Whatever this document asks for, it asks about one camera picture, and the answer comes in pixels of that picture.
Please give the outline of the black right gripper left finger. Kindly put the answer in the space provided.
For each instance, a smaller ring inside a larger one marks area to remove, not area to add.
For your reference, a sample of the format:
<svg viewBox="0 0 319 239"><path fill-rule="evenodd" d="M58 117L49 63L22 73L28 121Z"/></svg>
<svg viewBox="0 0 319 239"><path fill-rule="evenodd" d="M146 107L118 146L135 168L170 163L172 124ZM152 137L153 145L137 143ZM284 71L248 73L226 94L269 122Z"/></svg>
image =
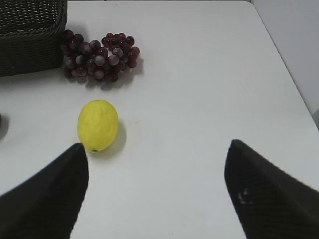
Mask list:
<svg viewBox="0 0 319 239"><path fill-rule="evenodd" d="M2 239L68 239L88 187L88 160L76 143L0 197Z"/></svg>

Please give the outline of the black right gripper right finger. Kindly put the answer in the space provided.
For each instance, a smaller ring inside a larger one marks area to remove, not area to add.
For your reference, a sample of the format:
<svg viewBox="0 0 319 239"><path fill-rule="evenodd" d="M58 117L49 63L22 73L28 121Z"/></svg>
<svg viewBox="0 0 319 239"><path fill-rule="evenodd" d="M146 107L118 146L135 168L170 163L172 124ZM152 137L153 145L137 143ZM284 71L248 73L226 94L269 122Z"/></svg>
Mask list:
<svg viewBox="0 0 319 239"><path fill-rule="evenodd" d="M319 193L244 142L228 149L224 178L248 239L317 239Z"/></svg>

